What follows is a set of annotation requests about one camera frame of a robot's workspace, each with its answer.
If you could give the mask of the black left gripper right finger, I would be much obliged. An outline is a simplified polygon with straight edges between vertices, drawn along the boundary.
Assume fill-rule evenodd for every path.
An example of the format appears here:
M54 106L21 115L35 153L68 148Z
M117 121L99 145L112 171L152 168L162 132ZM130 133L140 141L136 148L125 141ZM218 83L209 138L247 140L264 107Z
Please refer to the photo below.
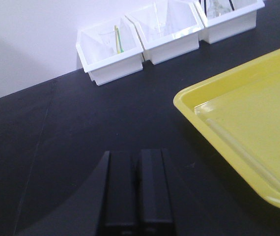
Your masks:
M138 159L142 236L223 236L175 169L167 149L143 149Z

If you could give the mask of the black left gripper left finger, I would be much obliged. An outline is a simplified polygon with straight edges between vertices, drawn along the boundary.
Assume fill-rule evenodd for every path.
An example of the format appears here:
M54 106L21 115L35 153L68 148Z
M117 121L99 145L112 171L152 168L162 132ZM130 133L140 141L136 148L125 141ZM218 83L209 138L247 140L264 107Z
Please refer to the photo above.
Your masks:
M18 236L96 236L110 163L133 153L111 150L36 160L16 228Z

